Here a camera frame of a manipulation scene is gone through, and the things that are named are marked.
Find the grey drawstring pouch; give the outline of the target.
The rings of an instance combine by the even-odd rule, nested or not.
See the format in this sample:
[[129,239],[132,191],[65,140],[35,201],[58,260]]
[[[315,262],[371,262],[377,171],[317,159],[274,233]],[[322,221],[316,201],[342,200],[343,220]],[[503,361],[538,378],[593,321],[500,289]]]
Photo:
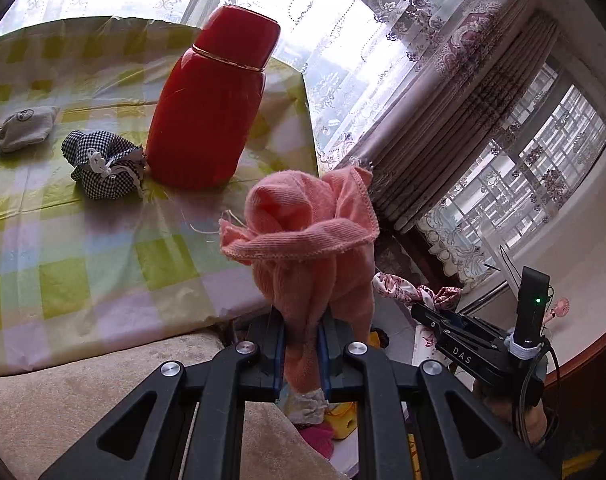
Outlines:
[[9,116],[0,126],[0,153],[13,153],[44,142],[53,132],[56,106],[24,108]]

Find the pink terry cloth pouch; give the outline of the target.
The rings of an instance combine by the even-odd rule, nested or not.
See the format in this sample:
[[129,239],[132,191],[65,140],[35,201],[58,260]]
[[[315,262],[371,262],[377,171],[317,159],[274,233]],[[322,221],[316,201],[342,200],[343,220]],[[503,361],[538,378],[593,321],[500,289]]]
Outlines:
[[287,170],[251,188],[245,222],[219,222],[219,246],[246,264],[265,299],[287,326],[285,376],[292,389],[320,386],[316,341],[324,312],[365,341],[373,321],[377,216],[371,174],[358,166],[322,177]]

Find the black white gingham pouch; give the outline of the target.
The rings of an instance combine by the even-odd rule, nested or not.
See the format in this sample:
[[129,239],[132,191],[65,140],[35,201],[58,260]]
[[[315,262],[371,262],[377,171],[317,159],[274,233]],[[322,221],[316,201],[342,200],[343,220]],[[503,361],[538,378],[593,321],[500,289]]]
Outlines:
[[143,196],[146,156],[143,148],[110,131],[72,131],[62,155],[73,167],[72,179],[90,200]]

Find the checkered plastic tablecloth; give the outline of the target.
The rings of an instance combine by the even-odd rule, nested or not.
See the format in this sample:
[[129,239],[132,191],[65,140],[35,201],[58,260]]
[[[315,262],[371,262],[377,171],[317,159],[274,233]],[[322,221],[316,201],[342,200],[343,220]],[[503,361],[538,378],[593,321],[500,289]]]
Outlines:
[[31,372],[254,313],[251,271],[219,251],[225,212],[272,172],[317,169],[302,75],[274,60],[235,175],[184,193],[152,180],[90,200],[62,142],[110,131],[146,142],[158,96],[196,29],[140,18],[71,18],[0,37],[0,125],[58,109],[48,139],[0,155],[0,376]]

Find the brown drape curtain right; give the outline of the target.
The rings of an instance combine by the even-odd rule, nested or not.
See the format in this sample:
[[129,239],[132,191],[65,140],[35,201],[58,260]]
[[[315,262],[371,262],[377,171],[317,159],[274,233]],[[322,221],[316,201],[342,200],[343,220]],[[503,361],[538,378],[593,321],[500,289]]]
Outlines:
[[402,235],[500,132],[543,67],[558,22],[534,0],[474,0],[427,65],[343,159],[373,169],[369,196]]

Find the red thermos bottle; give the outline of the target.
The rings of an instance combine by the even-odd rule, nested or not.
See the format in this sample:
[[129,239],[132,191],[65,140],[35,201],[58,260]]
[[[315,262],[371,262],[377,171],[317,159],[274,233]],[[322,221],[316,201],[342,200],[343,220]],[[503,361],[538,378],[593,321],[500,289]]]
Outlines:
[[259,110],[265,67],[280,35],[272,18],[221,6],[175,63],[146,139],[151,177],[203,191],[235,173]]

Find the pink patterned small pouch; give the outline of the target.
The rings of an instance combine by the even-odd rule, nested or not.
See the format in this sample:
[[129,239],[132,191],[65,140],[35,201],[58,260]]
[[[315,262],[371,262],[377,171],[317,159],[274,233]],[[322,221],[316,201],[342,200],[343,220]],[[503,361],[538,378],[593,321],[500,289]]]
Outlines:
[[335,432],[327,422],[314,426],[297,427],[297,431],[305,442],[326,460],[330,460],[335,450],[333,437]]

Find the floral lace curtain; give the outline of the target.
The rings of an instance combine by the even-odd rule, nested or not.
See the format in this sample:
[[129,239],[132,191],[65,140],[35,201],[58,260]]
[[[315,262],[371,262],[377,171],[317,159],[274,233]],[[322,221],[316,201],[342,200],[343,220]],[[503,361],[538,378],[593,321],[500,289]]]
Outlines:
[[317,156],[344,157],[422,69],[472,0],[14,0],[0,35],[89,15],[201,26],[235,4],[277,21],[275,55],[304,77]]

